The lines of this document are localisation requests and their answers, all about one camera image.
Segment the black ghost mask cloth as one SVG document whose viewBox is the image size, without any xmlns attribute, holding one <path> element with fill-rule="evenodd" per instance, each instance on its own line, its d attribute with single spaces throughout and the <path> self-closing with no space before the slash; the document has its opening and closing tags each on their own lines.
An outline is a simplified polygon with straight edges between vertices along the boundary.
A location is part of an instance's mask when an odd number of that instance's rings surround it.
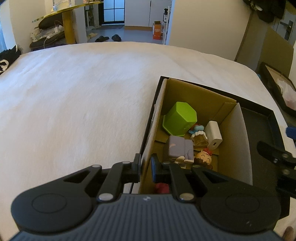
<svg viewBox="0 0 296 241">
<path fill-rule="evenodd" d="M 0 53 L 0 74 L 4 73 L 22 54 L 18 45 Z"/>
</svg>

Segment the red small toy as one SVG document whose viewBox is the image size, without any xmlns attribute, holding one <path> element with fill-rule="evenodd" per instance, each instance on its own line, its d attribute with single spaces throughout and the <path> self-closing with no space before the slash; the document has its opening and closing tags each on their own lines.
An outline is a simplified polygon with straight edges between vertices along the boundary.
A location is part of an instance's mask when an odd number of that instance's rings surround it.
<svg viewBox="0 0 296 241">
<path fill-rule="evenodd" d="M 156 194 L 170 194 L 170 187 L 165 183 L 157 183 L 155 185 Z"/>
</svg>

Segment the orange cardboard box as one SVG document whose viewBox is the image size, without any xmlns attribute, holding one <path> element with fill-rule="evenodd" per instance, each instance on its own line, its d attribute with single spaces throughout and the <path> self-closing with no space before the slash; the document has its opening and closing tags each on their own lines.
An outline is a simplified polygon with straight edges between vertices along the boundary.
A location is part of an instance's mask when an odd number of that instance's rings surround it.
<svg viewBox="0 0 296 241">
<path fill-rule="evenodd" d="M 154 21 L 152 25 L 152 37 L 154 40 L 162 39 L 162 22 Z"/>
</svg>

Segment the brown haired doll figurine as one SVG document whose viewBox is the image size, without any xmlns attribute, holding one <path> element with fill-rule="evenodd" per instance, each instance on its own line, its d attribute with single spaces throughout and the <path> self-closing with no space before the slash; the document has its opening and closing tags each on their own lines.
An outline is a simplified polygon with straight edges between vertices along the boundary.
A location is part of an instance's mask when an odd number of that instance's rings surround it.
<svg viewBox="0 0 296 241">
<path fill-rule="evenodd" d="M 212 151 L 208 148 L 201 150 L 196 154 L 194 158 L 194 164 L 212 170 Z"/>
</svg>

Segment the black slipper left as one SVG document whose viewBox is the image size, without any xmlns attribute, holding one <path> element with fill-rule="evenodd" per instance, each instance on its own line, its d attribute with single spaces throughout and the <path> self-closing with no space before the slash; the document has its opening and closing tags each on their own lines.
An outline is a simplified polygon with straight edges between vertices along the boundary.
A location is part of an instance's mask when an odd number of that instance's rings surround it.
<svg viewBox="0 0 296 241">
<path fill-rule="evenodd" d="M 109 40 L 109 37 L 99 36 L 99 37 L 95 40 L 95 42 L 97 42 L 97 43 L 101 43 L 101 42 L 105 42 L 105 41 L 107 41 L 107 40 Z"/>
</svg>

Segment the beige slipper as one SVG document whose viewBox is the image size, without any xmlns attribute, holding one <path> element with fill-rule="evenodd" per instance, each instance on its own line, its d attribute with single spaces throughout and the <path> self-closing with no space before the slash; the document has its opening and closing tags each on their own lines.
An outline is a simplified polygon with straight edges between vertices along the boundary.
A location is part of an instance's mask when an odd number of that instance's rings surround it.
<svg viewBox="0 0 296 241">
<path fill-rule="evenodd" d="M 91 38 L 93 38 L 93 37 L 96 37 L 98 35 L 98 33 L 90 33 L 88 36 L 87 36 L 87 38 L 88 39 L 91 39 Z"/>
</svg>

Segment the green hexagonal cup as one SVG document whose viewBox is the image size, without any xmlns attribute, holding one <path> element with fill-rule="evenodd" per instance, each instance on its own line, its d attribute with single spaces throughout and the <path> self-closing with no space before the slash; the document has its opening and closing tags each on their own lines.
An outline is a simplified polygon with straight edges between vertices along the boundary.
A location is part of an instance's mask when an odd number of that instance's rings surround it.
<svg viewBox="0 0 296 241">
<path fill-rule="evenodd" d="M 176 102 L 163 117 L 163 129 L 171 136 L 183 137 L 197 122 L 197 113 L 186 102 Z"/>
</svg>

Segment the red blue small figurine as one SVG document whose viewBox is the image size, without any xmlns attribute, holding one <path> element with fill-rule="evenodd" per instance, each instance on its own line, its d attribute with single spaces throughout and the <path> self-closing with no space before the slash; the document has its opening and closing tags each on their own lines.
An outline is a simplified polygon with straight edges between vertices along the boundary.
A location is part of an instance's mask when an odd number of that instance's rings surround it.
<svg viewBox="0 0 296 241">
<path fill-rule="evenodd" d="M 191 140 L 193 142 L 194 147 L 196 148 L 205 148 L 208 146 L 208 138 L 204 131 L 203 125 L 194 124 L 188 131 L 191 135 Z"/>
</svg>

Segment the white power adapter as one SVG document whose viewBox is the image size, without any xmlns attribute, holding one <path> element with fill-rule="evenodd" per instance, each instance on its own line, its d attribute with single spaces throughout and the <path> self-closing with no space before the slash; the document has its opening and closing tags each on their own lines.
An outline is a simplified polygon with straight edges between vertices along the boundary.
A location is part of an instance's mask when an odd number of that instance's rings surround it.
<svg viewBox="0 0 296 241">
<path fill-rule="evenodd" d="M 217 149 L 223 141 L 218 123 L 213 120 L 209 121 L 204 129 L 204 132 L 208 139 L 208 149 Z"/>
</svg>

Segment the brown cardboard box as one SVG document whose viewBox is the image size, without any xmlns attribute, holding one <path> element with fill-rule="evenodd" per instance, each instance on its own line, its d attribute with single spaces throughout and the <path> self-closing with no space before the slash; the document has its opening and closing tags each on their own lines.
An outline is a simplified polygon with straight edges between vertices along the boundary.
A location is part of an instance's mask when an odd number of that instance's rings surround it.
<svg viewBox="0 0 296 241">
<path fill-rule="evenodd" d="M 198 123 L 216 121 L 222 143 L 214 151 L 213 169 L 236 180 L 252 184 L 252 164 L 247 130 L 239 103 L 224 95 L 174 78 L 161 77 L 152 103 L 142 144 L 142 175 L 140 194 L 154 193 L 151 154 L 163 159 L 163 149 L 169 134 L 163 129 L 165 114 L 177 102 L 186 102 L 197 113 Z"/>
</svg>

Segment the clear glass jar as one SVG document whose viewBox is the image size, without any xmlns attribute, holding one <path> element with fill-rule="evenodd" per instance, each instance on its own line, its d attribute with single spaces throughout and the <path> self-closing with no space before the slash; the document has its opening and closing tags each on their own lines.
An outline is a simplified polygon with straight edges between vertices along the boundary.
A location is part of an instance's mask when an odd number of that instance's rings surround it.
<svg viewBox="0 0 296 241">
<path fill-rule="evenodd" d="M 53 0 L 53 11 L 60 11 L 71 6 L 71 0 Z"/>
</svg>

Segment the purple sofa toy figure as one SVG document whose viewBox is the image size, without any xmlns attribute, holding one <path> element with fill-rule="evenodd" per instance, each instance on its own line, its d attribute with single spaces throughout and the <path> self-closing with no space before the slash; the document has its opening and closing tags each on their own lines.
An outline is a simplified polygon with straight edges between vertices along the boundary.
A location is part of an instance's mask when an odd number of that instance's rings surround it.
<svg viewBox="0 0 296 241">
<path fill-rule="evenodd" d="M 194 162 L 193 142 L 178 136 L 169 136 L 166 142 L 168 160 L 177 164 Z"/>
</svg>

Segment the black slipper right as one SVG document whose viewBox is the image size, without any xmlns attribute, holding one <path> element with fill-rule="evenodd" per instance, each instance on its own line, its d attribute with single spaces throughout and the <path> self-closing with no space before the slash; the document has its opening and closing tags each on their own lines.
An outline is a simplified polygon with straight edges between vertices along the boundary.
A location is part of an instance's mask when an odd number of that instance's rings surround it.
<svg viewBox="0 0 296 241">
<path fill-rule="evenodd" d="M 111 37 L 111 39 L 114 41 L 114 42 L 121 42 L 121 37 L 117 34 L 113 35 Z"/>
</svg>

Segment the yellow round side table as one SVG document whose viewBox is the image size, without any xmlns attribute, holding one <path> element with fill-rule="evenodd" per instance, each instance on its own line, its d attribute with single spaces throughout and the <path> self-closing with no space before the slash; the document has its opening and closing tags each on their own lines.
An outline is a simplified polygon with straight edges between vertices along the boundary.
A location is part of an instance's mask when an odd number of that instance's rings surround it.
<svg viewBox="0 0 296 241">
<path fill-rule="evenodd" d="M 78 4 L 74 4 L 67 8 L 58 9 L 57 11 L 53 10 L 49 14 L 36 18 L 32 20 L 32 23 L 42 21 L 43 19 L 49 18 L 56 14 L 62 14 L 62 24 L 64 27 L 66 43 L 68 45 L 87 43 L 85 19 L 80 18 L 80 16 L 85 16 L 84 11 L 83 14 L 78 14 L 77 18 L 74 9 L 82 8 L 84 10 L 85 6 L 103 3 L 104 1 L 78 1 Z"/>
</svg>

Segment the black slipper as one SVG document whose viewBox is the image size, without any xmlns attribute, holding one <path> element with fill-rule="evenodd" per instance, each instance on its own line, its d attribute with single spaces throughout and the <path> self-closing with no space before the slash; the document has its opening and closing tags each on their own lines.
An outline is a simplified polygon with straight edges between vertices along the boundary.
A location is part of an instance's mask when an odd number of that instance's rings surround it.
<svg viewBox="0 0 296 241">
<path fill-rule="evenodd" d="M 105 41 L 107 41 L 107 40 L 109 40 L 109 37 L 99 36 L 99 37 L 95 40 L 95 42 L 97 42 L 97 43 L 101 43 L 101 42 L 105 42 Z"/>
<path fill-rule="evenodd" d="M 113 35 L 111 37 L 111 39 L 114 41 L 114 42 L 121 42 L 121 37 L 117 34 Z"/>
</svg>

